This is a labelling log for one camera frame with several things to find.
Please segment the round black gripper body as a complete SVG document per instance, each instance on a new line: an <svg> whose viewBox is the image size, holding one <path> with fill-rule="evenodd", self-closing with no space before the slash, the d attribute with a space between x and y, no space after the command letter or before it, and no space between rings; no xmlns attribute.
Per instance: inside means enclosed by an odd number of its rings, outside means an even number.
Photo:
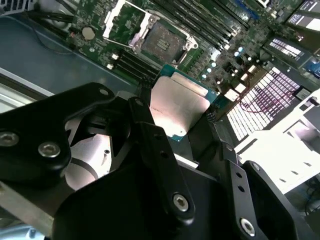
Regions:
<svg viewBox="0 0 320 240"><path fill-rule="evenodd" d="M181 167L145 105L130 104L119 168L69 196L56 240L228 240L237 237L233 157L219 144L210 168Z"/></svg>

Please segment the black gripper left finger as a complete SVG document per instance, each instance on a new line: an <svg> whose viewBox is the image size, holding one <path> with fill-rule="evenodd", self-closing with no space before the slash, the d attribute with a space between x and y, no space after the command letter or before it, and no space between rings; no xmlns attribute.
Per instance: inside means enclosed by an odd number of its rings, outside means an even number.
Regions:
<svg viewBox="0 0 320 240"><path fill-rule="evenodd" d="M0 177L32 187L57 183L71 162L66 124L101 117L119 166L73 194L68 214L95 215L142 209L152 219L190 225L195 205L164 130L138 97L120 99L91 82L0 116Z"/></svg>

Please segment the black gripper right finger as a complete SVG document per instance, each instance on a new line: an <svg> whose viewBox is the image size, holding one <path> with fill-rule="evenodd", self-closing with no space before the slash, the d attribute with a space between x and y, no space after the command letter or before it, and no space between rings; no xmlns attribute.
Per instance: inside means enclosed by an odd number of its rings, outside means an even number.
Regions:
<svg viewBox="0 0 320 240"><path fill-rule="evenodd" d="M198 170L217 180L234 237L240 240L307 240L309 226L254 161L240 163L219 133L209 108L189 131Z"/></svg>

